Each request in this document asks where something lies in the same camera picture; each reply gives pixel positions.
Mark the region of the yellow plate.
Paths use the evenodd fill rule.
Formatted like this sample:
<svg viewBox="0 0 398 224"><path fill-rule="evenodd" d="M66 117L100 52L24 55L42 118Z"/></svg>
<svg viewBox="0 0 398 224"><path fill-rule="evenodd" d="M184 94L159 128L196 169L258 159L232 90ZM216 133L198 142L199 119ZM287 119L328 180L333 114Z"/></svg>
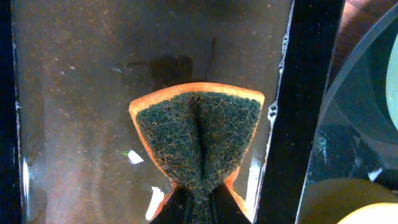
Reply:
<svg viewBox="0 0 398 224"><path fill-rule="evenodd" d="M397 224L397 203L374 203L345 216L338 224Z"/></svg>

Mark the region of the light blue plate top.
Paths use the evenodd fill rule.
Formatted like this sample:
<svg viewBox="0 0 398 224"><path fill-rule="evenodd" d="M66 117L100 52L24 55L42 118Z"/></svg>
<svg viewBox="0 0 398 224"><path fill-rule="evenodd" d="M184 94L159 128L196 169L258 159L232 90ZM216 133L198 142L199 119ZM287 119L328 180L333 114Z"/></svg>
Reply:
<svg viewBox="0 0 398 224"><path fill-rule="evenodd" d="M392 46L386 73L386 103L392 123L398 126L398 72L397 72L397 37Z"/></svg>

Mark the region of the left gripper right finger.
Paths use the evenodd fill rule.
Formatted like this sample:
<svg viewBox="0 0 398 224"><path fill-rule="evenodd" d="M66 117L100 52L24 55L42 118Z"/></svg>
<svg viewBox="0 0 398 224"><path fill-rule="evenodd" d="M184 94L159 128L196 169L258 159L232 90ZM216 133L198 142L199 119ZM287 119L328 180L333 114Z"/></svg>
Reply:
<svg viewBox="0 0 398 224"><path fill-rule="evenodd" d="M211 192L210 213L211 224L251 224L225 183Z"/></svg>

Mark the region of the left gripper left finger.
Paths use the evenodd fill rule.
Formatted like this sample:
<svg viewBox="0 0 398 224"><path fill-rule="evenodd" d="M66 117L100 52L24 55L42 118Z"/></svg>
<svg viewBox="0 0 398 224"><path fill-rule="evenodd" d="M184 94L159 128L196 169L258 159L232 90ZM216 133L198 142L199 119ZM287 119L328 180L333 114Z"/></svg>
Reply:
<svg viewBox="0 0 398 224"><path fill-rule="evenodd" d="M150 224L188 224L192 213L192 195L177 187Z"/></svg>

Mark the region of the orange green scrub sponge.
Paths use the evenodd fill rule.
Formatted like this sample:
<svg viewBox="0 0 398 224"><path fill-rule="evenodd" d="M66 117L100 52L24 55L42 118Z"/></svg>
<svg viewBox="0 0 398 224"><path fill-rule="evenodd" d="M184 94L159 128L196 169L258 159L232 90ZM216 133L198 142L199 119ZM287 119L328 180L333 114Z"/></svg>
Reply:
<svg viewBox="0 0 398 224"><path fill-rule="evenodd" d="M212 191L225 186L241 213L233 190L242 160L256 134L264 95L220 83L170 86L133 100L131 119L152 162L184 190L188 223L214 223Z"/></svg>

